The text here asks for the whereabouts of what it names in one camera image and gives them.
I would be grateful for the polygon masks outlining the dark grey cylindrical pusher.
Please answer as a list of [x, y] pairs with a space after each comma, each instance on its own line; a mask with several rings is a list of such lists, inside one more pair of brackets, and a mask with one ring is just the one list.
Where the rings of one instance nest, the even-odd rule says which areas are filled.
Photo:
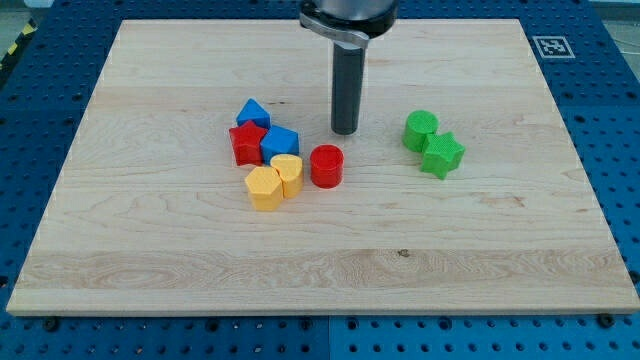
[[331, 129], [350, 135], [358, 129], [365, 50], [333, 46]]

